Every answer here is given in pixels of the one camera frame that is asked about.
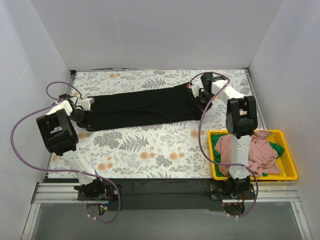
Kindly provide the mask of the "black t shirt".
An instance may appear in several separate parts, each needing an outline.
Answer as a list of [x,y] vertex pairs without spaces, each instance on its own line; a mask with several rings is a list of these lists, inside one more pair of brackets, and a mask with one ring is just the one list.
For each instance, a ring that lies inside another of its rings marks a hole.
[[201,110],[185,83],[162,89],[94,96],[87,131],[200,120]]

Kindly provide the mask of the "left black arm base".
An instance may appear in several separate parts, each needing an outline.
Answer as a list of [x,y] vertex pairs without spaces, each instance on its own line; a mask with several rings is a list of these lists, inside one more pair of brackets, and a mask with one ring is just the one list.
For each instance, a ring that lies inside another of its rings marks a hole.
[[105,180],[96,179],[87,185],[74,186],[73,189],[78,192],[77,199],[79,201],[106,201],[119,200],[119,194],[122,193],[122,185],[116,185],[118,190]]

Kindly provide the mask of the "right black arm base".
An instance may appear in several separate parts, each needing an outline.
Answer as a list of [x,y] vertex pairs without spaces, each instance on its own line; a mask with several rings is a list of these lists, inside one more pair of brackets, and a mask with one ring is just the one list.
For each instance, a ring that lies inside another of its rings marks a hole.
[[256,196],[254,186],[249,179],[214,180],[204,192],[212,200],[253,200]]

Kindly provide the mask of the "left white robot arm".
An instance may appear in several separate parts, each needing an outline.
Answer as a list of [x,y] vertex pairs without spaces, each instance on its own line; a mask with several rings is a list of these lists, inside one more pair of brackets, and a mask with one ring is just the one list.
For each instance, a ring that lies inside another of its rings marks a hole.
[[93,98],[86,98],[75,105],[68,94],[60,96],[60,101],[45,115],[36,118],[46,149],[61,157],[73,172],[81,186],[87,186],[99,180],[94,168],[77,150],[79,137],[72,124],[86,124],[91,114]]

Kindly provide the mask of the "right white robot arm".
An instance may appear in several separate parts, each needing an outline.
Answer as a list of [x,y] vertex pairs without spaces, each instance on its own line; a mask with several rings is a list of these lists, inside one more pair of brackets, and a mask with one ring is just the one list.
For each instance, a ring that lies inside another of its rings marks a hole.
[[230,86],[231,79],[218,72],[202,72],[194,76],[186,88],[201,111],[198,131],[201,131],[206,112],[216,97],[226,105],[225,127],[231,138],[231,163],[218,163],[204,155],[211,163],[229,167],[234,181],[250,180],[249,148],[258,127],[257,104],[254,96],[245,96]]

